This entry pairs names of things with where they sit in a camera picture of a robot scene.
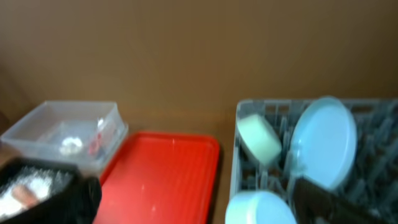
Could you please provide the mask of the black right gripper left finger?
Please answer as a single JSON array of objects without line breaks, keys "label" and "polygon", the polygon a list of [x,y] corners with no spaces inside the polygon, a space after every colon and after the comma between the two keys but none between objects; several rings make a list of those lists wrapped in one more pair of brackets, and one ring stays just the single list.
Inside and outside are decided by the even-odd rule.
[{"label": "black right gripper left finger", "polygon": [[2,221],[5,224],[92,224],[102,199],[97,177],[81,179],[53,197]]}]

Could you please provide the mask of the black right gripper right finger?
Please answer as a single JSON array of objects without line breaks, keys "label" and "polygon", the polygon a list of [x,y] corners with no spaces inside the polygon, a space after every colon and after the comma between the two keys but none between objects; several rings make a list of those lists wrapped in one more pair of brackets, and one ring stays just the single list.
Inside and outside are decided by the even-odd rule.
[{"label": "black right gripper right finger", "polygon": [[292,201],[298,223],[313,223],[316,218],[331,224],[385,224],[386,222],[304,178],[296,180]]}]

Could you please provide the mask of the light blue plate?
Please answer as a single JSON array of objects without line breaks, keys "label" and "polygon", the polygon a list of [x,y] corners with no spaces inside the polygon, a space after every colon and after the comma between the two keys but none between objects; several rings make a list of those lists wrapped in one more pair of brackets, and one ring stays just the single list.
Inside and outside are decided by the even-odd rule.
[{"label": "light blue plate", "polygon": [[352,113],[337,98],[319,98],[299,118],[290,142],[292,177],[336,190],[354,166],[358,143]]}]

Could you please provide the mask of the light blue bowl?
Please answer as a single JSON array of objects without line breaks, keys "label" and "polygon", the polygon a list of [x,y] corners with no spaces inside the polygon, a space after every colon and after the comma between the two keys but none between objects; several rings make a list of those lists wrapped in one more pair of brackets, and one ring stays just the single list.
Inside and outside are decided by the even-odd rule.
[{"label": "light blue bowl", "polygon": [[270,191],[242,191],[228,203],[225,224],[296,224],[287,203]]}]

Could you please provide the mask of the pale green bowl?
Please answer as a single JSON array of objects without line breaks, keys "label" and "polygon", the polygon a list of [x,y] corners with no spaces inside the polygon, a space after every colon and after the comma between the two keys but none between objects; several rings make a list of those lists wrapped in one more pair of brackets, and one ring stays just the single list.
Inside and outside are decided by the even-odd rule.
[{"label": "pale green bowl", "polygon": [[264,167],[279,157],[282,144],[270,123],[259,114],[238,120],[237,129],[249,156]]}]

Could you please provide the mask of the white tissue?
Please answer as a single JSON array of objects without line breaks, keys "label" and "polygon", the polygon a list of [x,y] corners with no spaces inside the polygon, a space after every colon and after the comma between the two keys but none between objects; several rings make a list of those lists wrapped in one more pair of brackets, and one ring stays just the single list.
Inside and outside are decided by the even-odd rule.
[{"label": "white tissue", "polygon": [[97,120],[97,129],[98,130],[101,130],[101,129],[103,129],[104,128],[104,126],[105,126],[105,121],[104,121],[104,118],[98,118],[98,120]]}]

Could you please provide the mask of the orange carrot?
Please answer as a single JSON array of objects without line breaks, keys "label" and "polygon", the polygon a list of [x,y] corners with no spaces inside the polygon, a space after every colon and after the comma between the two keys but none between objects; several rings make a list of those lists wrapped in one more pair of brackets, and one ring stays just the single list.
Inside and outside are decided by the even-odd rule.
[{"label": "orange carrot", "polygon": [[16,185],[12,189],[12,196],[25,208],[34,207],[39,202],[35,193],[25,185]]}]

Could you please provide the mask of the red snack wrapper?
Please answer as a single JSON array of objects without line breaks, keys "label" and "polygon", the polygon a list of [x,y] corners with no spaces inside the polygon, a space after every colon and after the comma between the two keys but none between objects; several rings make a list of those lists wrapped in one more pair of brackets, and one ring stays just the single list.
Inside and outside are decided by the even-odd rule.
[{"label": "red snack wrapper", "polygon": [[102,134],[98,133],[92,140],[89,146],[88,154],[91,156],[97,155],[102,145]]}]

